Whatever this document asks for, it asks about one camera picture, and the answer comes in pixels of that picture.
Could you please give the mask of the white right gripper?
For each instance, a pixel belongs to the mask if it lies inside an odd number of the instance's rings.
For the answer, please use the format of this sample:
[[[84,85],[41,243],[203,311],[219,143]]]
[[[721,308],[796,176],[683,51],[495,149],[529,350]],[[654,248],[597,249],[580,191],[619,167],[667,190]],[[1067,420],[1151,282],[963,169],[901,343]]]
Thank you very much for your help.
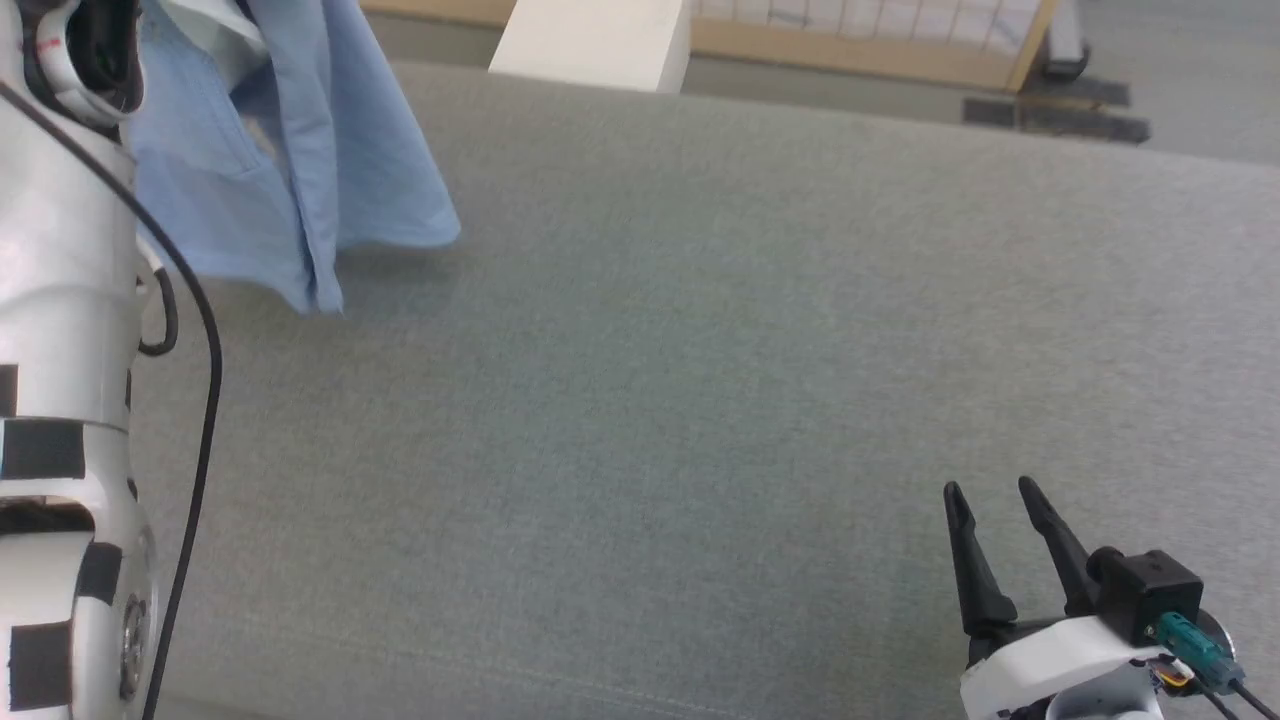
[[[1065,593],[1064,612],[1094,612],[1097,584],[1088,553],[1032,477],[1018,489],[1033,528],[1050,551]],[[957,601],[970,639],[970,665],[960,678],[969,719],[1161,719],[1149,661],[1161,648],[1133,644],[1094,616],[1019,624],[1015,603],[1000,589],[977,520],[957,482],[943,487]]]

